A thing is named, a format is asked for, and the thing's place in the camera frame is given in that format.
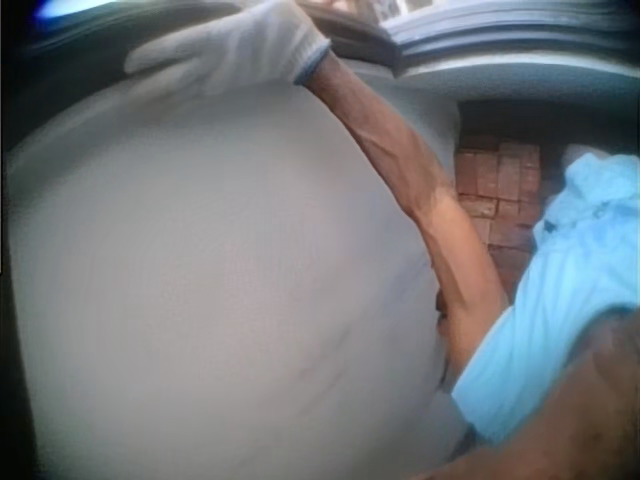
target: white work glove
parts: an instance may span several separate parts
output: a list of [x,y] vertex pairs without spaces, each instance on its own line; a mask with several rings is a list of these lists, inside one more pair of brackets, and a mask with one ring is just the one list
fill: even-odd
[[329,50],[329,40],[293,0],[267,0],[132,51],[125,71],[166,65],[134,83],[134,97],[215,95],[282,79],[303,83]]

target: skin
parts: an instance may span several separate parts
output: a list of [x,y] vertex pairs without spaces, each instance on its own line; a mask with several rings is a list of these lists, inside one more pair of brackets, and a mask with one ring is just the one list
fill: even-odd
[[[329,54],[306,83],[343,123],[420,231],[447,307],[459,374],[508,306],[496,269],[433,151]],[[640,315],[598,328],[529,421],[415,480],[640,478]]]
[[598,330],[509,441],[414,480],[640,478],[640,314]]
[[332,53],[305,87],[351,133],[420,231],[447,304],[445,340],[459,374],[508,302],[450,179],[422,137]]

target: shirt sleeve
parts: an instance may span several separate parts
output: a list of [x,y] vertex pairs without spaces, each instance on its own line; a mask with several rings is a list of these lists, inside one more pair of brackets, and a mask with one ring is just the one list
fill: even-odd
[[585,257],[579,248],[533,258],[514,305],[489,331],[452,392],[480,435],[503,441],[542,402],[588,322],[609,306],[637,305],[637,282],[634,287],[624,275],[610,273],[606,262]]

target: forearm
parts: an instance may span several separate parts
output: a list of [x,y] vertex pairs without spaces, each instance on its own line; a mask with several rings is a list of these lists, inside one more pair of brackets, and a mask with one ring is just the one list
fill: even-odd
[[420,230],[447,302],[450,354],[460,372],[507,304],[446,173],[423,139],[333,54],[305,86],[344,124]]

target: stacked bricks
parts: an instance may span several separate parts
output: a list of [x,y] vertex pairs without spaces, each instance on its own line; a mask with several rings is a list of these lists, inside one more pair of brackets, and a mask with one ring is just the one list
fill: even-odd
[[513,300],[533,251],[531,229],[541,215],[540,149],[493,137],[466,137],[456,154],[455,173],[460,204],[489,247]]

